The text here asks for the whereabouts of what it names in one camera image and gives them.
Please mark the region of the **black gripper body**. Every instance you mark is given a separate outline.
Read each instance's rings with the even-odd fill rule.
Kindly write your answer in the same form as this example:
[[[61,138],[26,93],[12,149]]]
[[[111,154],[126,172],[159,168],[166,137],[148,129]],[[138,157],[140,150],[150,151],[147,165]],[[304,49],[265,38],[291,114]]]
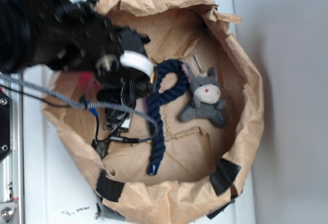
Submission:
[[[54,71],[93,72],[111,94],[129,89],[130,99],[154,92],[156,69],[146,35],[120,27],[95,11],[100,0],[49,0],[46,65]]]

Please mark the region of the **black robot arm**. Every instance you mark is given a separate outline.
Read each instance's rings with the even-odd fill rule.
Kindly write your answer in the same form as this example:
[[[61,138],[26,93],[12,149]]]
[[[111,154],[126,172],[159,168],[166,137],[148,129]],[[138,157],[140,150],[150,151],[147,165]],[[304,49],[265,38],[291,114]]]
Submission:
[[[150,39],[114,25],[95,10],[99,0],[1,0],[1,78],[45,65],[53,71],[93,72],[109,90],[132,102],[155,92]]]

